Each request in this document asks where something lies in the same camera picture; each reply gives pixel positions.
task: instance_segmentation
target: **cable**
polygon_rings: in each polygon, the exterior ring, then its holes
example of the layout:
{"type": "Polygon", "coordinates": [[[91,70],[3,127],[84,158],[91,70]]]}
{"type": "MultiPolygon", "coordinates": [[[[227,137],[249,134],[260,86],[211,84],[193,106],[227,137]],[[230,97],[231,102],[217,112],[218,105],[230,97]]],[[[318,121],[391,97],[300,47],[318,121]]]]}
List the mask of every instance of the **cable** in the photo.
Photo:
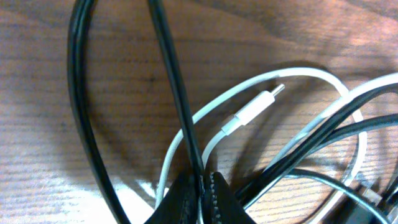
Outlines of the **cable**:
{"type": "Polygon", "coordinates": [[[339,190],[340,192],[346,194],[348,197],[353,199],[354,201],[358,202],[360,205],[362,205],[364,208],[366,208],[369,212],[373,213],[373,215],[383,224],[388,224],[390,221],[387,219],[385,214],[383,214],[380,209],[375,207],[368,199],[364,198],[357,192],[355,192],[353,189],[345,186],[341,182],[338,182],[337,180],[328,177],[327,175],[319,174],[316,172],[312,172],[309,170],[302,170],[302,169],[293,169],[291,170],[286,177],[290,178],[308,178],[312,180],[319,181],[323,184],[327,184],[330,187],[333,187],[336,190],[339,190]]]}
{"type": "MultiPolygon", "coordinates": [[[[342,82],[338,78],[336,78],[334,75],[332,75],[328,72],[325,72],[323,70],[319,70],[316,68],[304,68],[304,67],[285,68],[285,69],[275,70],[272,72],[267,72],[267,73],[263,73],[261,75],[257,75],[253,78],[250,78],[250,79],[232,87],[228,91],[224,92],[223,94],[221,94],[220,96],[218,96],[217,98],[215,98],[214,100],[209,102],[198,112],[196,112],[192,117],[193,123],[195,124],[196,122],[201,120],[202,117],[206,116],[206,114],[208,114],[210,111],[212,111],[214,108],[216,108],[220,104],[224,103],[226,100],[230,99],[234,95],[240,93],[241,91],[243,91],[247,88],[250,88],[254,85],[257,85],[258,83],[261,83],[261,82],[264,82],[267,80],[272,80],[275,78],[282,78],[282,77],[294,77],[294,76],[319,78],[319,79],[322,79],[322,80],[328,82],[329,84],[333,85],[341,95],[345,95],[348,92],[347,87],[345,87],[344,84],[342,84],[342,82]]],[[[360,111],[356,111],[353,114],[353,118],[356,122],[361,121],[363,119],[360,111]]],[[[316,119],[316,121],[314,121],[313,123],[320,123],[325,118],[317,117],[315,119],[316,119]]],[[[301,132],[299,132],[298,136],[301,135],[304,138],[308,134],[309,129],[310,128],[307,127],[306,129],[301,130],[301,132]]],[[[163,166],[162,166],[162,171],[160,174],[159,186],[156,191],[156,207],[159,206],[160,202],[163,199],[165,184],[167,181],[167,176],[169,174],[171,161],[173,159],[174,153],[177,150],[178,145],[180,144],[182,138],[183,138],[182,130],[180,129],[178,131],[178,133],[175,135],[175,137],[173,138],[173,141],[170,144],[169,149],[167,150],[165,160],[164,160],[163,166]]],[[[288,147],[288,151],[291,148],[293,148],[294,145],[297,144],[300,140],[301,140],[301,138],[298,138],[296,136],[296,138],[293,139],[293,141],[290,143],[290,145],[288,147]]],[[[360,152],[362,152],[362,154],[364,154],[364,152],[366,151],[366,133],[360,135],[358,141],[359,141],[358,152],[360,151],[360,152]]]]}
{"type": "Polygon", "coordinates": [[[317,152],[318,150],[334,142],[348,138],[363,131],[372,131],[397,125],[398,114],[378,116],[376,118],[370,118],[358,123],[350,124],[331,132],[329,136],[315,148],[315,150],[311,151],[311,153],[317,152]]]}
{"type": "Polygon", "coordinates": [[[77,0],[68,31],[68,89],[78,133],[98,187],[118,223],[130,223],[112,187],[95,141],[86,108],[84,51],[94,0],[77,0]]]}
{"type": "Polygon", "coordinates": [[[233,115],[233,118],[228,121],[222,128],[221,131],[218,132],[207,144],[205,150],[203,151],[202,161],[203,165],[206,168],[207,160],[212,152],[212,150],[216,147],[216,145],[225,137],[232,134],[235,130],[237,130],[241,126],[247,125],[250,121],[256,118],[261,112],[267,109],[273,102],[275,102],[275,97],[278,95],[283,89],[285,85],[280,84],[271,92],[262,91],[256,97],[254,97],[249,103],[244,105],[238,112],[233,115]]]}
{"type": "Polygon", "coordinates": [[[261,195],[266,193],[273,185],[283,178],[284,175],[297,166],[314,147],[317,147],[317,145],[351,113],[374,97],[396,88],[395,85],[391,85],[395,83],[398,83],[398,73],[379,77],[360,85],[350,91],[348,95],[342,96],[339,100],[332,103],[326,110],[320,113],[320,116],[326,118],[336,111],[338,112],[301,143],[301,145],[288,156],[288,159],[286,159],[284,163],[274,164],[270,169],[263,172],[258,179],[252,182],[252,184],[236,192],[236,197],[244,205],[244,208],[246,209],[252,205],[261,195]]]}
{"type": "Polygon", "coordinates": [[[160,49],[162,50],[167,76],[173,92],[175,107],[182,127],[182,133],[185,136],[188,157],[195,173],[197,192],[202,196],[204,193],[203,176],[205,169],[201,160],[198,141],[193,127],[187,91],[182,80],[177,54],[175,53],[172,36],[167,24],[166,14],[162,1],[149,0],[148,3],[152,22],[159,40],[160,49]]]}
{"type": "Polygon", "coordinates": [[[206,167],[207,160],[212,152],[212,150],[216,147],[216,145],[226,136],[224,131],[219,131],[207,144],[203,154],[201,155],[201,159],[203,161],[203,165],[206,167]]]}

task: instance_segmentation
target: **black cable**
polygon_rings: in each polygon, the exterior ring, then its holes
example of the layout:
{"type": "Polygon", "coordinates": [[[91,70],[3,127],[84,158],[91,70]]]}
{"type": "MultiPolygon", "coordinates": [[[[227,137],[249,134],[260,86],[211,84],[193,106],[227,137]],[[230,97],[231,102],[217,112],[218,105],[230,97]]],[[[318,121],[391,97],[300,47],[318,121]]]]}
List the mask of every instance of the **black cable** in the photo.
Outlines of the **black cable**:
{"type": "Polygon", "coordinates": [[[86,109],[85,45],[94,0],[77,0],[68,31],[68,89],[78,133],[98,187],[118,223],[130,223],[119,202],[95,141],[86,109]]]}
{"type": "Polygon", "coordinates": [[[380,211],[379,208],[375,207],[372,202],[368,199],[364,198],[362,195],[355,192],[355,190],[345,186],[341,182],[333,179],[327,175],[319,174],[317,172],[312,172],[309,170],[302,170],[302,169],[293,169],[291,170],[286,177],[291,178],[309,178],[312,180],[319,181],[321,183],[327,184],[330,187],[333,187],[336,190],[339,190],[346,194],[348,197],[353,199],[354,201],[358,202],[364,208],[366,208],[369,212],[371,212],[381,223],[388,224],[390,221],[387,219],[385,214],[380,211]]]}
{"type": "Polygon", "coordinates": [[[162,50],[167,76],[173,92],[175,107],[182,127],[182,133],[187,144],[188,156],[195,173],[198,187],[197,190],[199,195],[202,196],[204,193],[203,177],[205,168],[203,166],[195,130],[193,128],[187,91],[185,90],[184,82],[182,80],[170,29],[167,25],[166,13],[162,5],[162,1],[148,0],[148,3],[152,22],[159,40],[160,49],[162,50]]]}
{"type": "Polygon", "coordinates": [[[323,149],[324,147],[342,140],[344,138],[348,138],[350,136],[354,136],[364,131],[372,131],[381,128],[387,128],[391,126],[398,125],[398,114],[390,114],[385,116],[378,116],[375,118],[366,119],[364,121],[360,121],[358,123],[349,124],[342,128],[334,130],[329,136],[324,139],[321,144],[319,144],[315,149],[311,150],[311,154],[314,152],[323,149]]]}
{"type": "Polygon", "coordinates": [[[356,97],[351,103],[342,107],[331,118],[324,122],[314,133],[289,154],[283,163],[276,163],[263,172],[257,179],[239,189],[235,196],[244,208],[251,206],[261,195],[264,195],[283,176],[296,167],[311,150],[316,148],[333,132],[350,114],[358,110],[371,99],[388,92],[395,91],[398,85],[387,85],[371,90],[356,97]]]}

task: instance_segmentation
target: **wood grain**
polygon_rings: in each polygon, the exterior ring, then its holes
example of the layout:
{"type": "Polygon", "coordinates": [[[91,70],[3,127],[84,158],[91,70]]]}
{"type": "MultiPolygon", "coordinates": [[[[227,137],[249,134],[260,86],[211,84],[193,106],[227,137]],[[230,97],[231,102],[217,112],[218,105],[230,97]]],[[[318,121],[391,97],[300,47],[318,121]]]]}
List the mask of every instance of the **wood grain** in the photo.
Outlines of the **wood grain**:
{"type": "MultiPolygon", "coordinates": [[[[395,0],[164,4],[192,111],[275,68],[324,68],[349,88],[398,70],[395,0]]],[[[0,0],[1,223],[112,222],[69,106],[66,41],[72,6],[72,0],[0,0]]],[[[87,54],[90,115],[106,167],[115,184],[126,184],[154,206],[143,186],[153,189],[159,181],[179,123],[146,2],[98,1],[87,54]]],[[[211,157],[211,166],[234,188],[338,98],[331,86],[312,78],[260,84],[196,125],[201,146],[229,114],[278,83],[287,88],[276,104],[223,140],[211,157]]],[[[386,95],[372,100],[362,110],[364,117],[397,111],[397,99],[386,95]]],[[[396,128],[369,133],[360,179],[379,182],[380,192],[396,171],[396,137],[396,128]]],[[[340,177],[355,145],[356,138],[337,142],[302,166],[340,177]]],[[[183,148],[175,156],[169,182],[189,166],[183,148]]],[[[329,193],[328,187],[310,180],[283,180],[249,214],[258,223],[299,222],[329,193]]],[[[131,194],[126,195],[122,203],[128,214],[142,215],[143,208],[129,206],[131,194]]]]}

